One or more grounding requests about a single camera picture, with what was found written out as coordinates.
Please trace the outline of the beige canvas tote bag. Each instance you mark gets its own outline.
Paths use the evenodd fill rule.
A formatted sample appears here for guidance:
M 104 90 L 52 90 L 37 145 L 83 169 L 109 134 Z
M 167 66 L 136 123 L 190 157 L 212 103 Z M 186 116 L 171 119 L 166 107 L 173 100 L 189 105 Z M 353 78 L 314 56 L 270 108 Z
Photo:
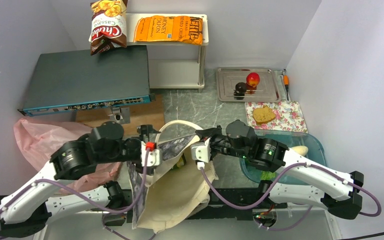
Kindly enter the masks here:
M 218 176 L 212 161 L 204 163 L 192 159 L 191 145 L 196 142 L 200 142 L 196 134 L 163 142 L 157 139 L 162 162 L 152 174 L 146 175 L 146 179 L 136 171 L 134 164 L 125 164 L 132 196 L 137 200 L 132 208 L 133 229 L 150 229 L 157 234 L 209 205 L 209 184 Z M 187 164 L 172 169 L 182 155 Z

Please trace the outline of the red apple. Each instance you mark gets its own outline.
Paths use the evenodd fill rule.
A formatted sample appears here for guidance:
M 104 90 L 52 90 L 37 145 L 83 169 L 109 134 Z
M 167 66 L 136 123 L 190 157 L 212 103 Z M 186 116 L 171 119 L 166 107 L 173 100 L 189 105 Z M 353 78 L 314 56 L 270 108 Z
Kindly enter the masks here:
M 258 86 L 260 80 L 260 75 L 256 72 L 251 72 L 246 76 L 246 84 L 253 89 Z

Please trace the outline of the dark blue network switch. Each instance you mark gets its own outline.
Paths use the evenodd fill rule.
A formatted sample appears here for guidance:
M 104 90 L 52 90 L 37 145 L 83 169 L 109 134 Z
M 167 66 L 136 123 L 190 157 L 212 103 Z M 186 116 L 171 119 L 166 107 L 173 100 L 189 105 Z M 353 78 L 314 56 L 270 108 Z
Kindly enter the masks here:
M 155 101 L 144 45 L 41 54 L 18 112 L 34 117 Z

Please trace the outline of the white radish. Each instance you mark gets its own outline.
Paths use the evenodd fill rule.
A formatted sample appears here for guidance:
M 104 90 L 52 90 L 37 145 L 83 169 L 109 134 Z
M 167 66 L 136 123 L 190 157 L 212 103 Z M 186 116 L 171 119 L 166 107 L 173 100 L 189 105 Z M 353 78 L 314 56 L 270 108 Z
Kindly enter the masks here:
M 303 157 L 305 157 L 309 151 L 309 148 L 305 145 L 293 146 L 291 149 Z

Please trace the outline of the orange snack packet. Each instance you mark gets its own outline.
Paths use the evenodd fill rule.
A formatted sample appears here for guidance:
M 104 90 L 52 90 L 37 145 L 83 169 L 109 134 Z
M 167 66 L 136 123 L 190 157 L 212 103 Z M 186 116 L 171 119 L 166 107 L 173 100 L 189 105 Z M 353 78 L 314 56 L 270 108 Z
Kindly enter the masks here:
M 153 15 L 136 24 L 134 42 L 162 42 L 202 45 L 204 20 L 187 15 Z

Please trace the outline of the pink plastic grocery bag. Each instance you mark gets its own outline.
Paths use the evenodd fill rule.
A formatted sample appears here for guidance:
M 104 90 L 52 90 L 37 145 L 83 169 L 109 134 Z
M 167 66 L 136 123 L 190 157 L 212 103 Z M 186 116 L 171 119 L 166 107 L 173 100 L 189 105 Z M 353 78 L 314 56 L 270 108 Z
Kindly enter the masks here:
M 51 155 L 64 143 L 89 134 L 92 128 L 77 122 L 55 122 L 21 118 L 13 125 L 17 146 L 33 168 L 40 171 Z M 117 180 L 120 163 L 104 163 L 94 173 L 82 176 L 68 185 L 77 192 L 93 190 L 108 181 Z

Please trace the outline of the brown snack packet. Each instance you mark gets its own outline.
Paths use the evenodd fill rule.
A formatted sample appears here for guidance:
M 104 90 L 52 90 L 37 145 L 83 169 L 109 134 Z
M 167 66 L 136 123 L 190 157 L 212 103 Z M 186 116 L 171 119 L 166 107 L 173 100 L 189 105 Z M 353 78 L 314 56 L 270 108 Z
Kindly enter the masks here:
M 90 3 L 92 17 L 88 41 L 92 56 L 127 47 L 127 6 L 127 0 L 96 0 Z

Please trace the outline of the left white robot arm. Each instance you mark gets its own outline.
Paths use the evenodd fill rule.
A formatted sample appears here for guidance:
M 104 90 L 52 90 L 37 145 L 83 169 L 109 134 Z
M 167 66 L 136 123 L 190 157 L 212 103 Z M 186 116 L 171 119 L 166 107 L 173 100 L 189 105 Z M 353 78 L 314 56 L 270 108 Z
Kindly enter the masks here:
M 70 184 L 94 173 L 100 164 L 124 162 L 141 167 L 141 179 L 145 181 L 148 169 L 158 166 L 162 155 L 156 143 L 144 141 L 156 132 L 153 126 L 145 124 L 137 130 L 138 137 L 124 138 L 123 126 L 107 121 L 64 143 L 21 188 L 0 195 L 0 240 L 32 236 L 61 217 L 88 209 L 111 214 L 132 210 L 143 196 L 143 183 L 130 204 L 126 204 L 124 192 L 115 181 L 87 192 L 78 192 Z

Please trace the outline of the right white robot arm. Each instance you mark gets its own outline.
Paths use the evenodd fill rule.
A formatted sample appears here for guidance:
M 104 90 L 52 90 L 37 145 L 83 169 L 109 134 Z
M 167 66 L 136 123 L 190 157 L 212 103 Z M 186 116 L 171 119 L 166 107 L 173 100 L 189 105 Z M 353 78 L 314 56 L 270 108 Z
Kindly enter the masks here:
M 217 154 L 246 160 L 264 172 L 276 173 L 274 180 L 263 180 L 250 205 L 236 205 L 225 199 L 213 185 L 212 192 L 226 205 L 238 209 L 267 208 L 293 203 L 317 206 L 330 214 L 354 220 L 362 214 L 363 198 L 359 194 L 364 175 L 358 171 L 344 173 L 330 169 L 300 155 L 287 145 L 256 134 L 254 128 L 240 120 L 227 125 L 198 129 L 199 142 L 192 145 L 192 158 L 204 170 Z

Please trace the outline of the brown bread slice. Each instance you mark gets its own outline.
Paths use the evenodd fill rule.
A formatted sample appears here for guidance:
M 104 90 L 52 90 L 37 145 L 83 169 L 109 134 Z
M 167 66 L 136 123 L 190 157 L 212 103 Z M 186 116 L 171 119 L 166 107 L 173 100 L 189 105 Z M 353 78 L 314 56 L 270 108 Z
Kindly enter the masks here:
M 267 124 L 276 118 L 274 111 L 268 107 L 258 107 L 252 111 L 252 117 L 257 125 Z

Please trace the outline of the silver metal tray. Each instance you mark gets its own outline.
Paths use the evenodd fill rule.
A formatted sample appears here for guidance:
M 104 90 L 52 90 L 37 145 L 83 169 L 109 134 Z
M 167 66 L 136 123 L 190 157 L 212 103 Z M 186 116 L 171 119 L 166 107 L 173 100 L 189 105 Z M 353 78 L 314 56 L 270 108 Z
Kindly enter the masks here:
M 235 85 L 246 83 L 249 73 L 258 73 L 260 82 L 256 88 L 247 86 L 244 95 L 235 94 Z M 223 102 L 279 102 L 281 98 L 275 72 L 267 68 L 218 68 L 216 71 L 217 96 Z

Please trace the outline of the floral cloth mat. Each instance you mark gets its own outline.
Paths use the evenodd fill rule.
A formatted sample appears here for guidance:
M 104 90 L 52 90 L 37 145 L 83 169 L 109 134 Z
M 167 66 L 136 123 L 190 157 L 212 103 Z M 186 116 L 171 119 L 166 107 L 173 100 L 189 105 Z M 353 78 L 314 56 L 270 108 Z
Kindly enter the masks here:
M 269 121 L 254 118 L 255 110 L 267 108 L 270 109 Z M 245 111 L 248 125 L 255 129 L 308 132 L 301 106 L 297 101 L 246 102 Z

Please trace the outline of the teal plastic tray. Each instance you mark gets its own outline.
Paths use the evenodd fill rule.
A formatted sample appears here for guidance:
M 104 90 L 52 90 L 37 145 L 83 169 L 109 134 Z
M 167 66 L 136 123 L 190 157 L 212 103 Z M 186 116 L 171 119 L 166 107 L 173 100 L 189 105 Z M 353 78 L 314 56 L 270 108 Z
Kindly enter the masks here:
M 281 142 L 290 148 L 296 146 L 306 146 L 308 147 L 308 152 L 305 155 L 306 158 L 324 166 L 328 165 L 325 159 L 325 152 L 322 144 L 317 138 L 308 133 L 265 129 L 256 129 L 255 133 L 260 138 L 270 138 Z M 250 181 L 257 184 L 260 180 L 273 181 L 278 176 L 277 173 L 263 173 L 261 170 L 249 165 L 248 161 L 243 159 L 240 160 L 240 168 L 242 173 Z

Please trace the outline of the grey metal bracket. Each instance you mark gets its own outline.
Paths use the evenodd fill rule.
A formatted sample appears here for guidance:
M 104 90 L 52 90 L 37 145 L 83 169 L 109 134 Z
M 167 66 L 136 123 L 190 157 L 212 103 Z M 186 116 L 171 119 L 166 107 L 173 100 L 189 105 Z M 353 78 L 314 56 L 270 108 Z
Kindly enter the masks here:
M 111 121 L 120 125 L 129 124 L 131 122 L 129 107 L 112 106 L 108 116 Z

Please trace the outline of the orange handled screwdriver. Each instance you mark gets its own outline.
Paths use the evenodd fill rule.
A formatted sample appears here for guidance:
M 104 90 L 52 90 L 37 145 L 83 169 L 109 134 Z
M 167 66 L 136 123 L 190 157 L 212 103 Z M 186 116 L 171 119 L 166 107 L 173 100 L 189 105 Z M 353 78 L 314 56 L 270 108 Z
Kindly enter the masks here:
M 285 88 L 286 100 L 289 101 L 289 77 L 287 75 L 283 75 L 283 83 Z

